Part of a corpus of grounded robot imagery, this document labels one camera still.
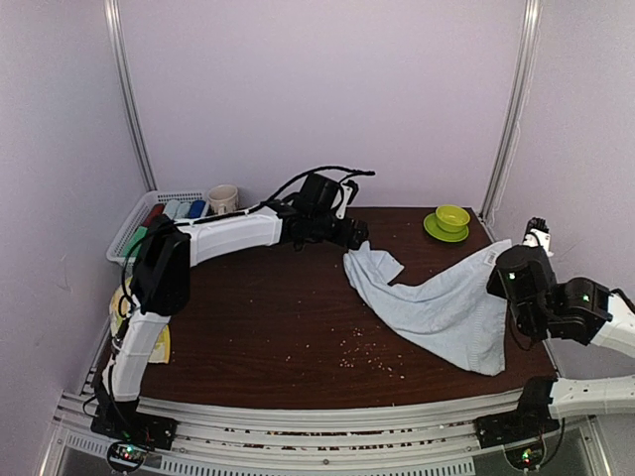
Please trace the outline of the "yellow green patterned towel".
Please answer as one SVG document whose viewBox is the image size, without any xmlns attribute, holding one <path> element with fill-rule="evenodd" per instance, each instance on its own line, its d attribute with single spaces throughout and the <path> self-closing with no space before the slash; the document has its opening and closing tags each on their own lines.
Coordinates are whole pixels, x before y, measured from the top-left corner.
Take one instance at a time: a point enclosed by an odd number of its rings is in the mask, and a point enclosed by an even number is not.
<svg viewBox="0 0 635 476">
<path fill-rule="evenodd" d="M 171 334 L 164 322 L 149 321 L 124 297 L 131 291 L 131 278 L 124 280 L 109 304 L 109 328 L 116 353 L 146 355 L 149 364 L 168 364 L 172 355 Z"/>
</svg>

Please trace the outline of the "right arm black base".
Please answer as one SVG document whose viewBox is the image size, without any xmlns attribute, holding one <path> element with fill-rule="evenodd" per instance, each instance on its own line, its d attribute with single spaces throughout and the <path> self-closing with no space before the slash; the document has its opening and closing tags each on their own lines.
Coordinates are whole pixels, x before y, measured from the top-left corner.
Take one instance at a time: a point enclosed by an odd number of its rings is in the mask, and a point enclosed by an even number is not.
<svg viewBox="0 0 635 476">
<path fill-rule="evenodd" d="M 518 410 L 478 417 L 474 421 L 475 434 L 481 449 L 508 445 L 559 430 L 557 419 L 537 412 Z"/>
</svg>

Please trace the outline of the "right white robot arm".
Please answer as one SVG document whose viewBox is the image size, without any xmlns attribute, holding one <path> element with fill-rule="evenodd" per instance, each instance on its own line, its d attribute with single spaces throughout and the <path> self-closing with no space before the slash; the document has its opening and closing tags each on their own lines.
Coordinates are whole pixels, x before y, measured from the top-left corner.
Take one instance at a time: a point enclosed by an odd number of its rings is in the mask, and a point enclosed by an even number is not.
<svg viewBox="0 0 635 476">
<path fill-rule="evenodd" d="M 558 283 L 544 248 L 515 245 L 496 260 L 487 291 L 504 298 L 517 330 L 533 342 L 548 338 L 634 356 L 634 303 L 620 290 L 588 278 Z M 634 377 L 591 380 L 532 378 L 508 426 L 531 436 L 546 420 L 634 412 Z"/>
</svg>

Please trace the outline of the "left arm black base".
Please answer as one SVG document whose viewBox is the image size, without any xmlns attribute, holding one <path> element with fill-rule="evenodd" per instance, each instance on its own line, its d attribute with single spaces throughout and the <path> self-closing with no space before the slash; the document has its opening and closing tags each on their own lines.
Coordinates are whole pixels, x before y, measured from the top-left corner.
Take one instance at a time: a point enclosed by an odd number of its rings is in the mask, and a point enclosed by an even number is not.
<svg viewBox="0 0 635 476">
<path fill-rule="evenodd" d="M 177 422 L 169 417 L 134 413 L 122 418 L 112 412 L 95 416 L 90 424 L 90 430 L 152 450 L 171 450 L 177 426 Z"/>
</svg>

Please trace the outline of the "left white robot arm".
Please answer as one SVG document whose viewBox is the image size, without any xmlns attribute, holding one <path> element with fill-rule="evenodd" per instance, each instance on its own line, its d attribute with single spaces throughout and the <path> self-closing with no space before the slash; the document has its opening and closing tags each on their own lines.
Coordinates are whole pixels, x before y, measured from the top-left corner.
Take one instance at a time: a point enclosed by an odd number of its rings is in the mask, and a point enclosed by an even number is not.
<svg viewBox="0 0 635 476">
<path fill-rule="evenodd" d="M 120 323 L 112 351 L 96 378 L 95 398 L 105 425 L 122 440 L 142 432 L 133 412 L 156 342 L 191 296 L 191 268 L 250 248 L 329 242 L 357 250 L 368 238 L 366 222 L 347 216 L 345 206 L 289 203 L 274 199 L 227 215 L 176 223 L 156 217 L 132 247 L 133 273 L 121 283 Z"/>
</svg>

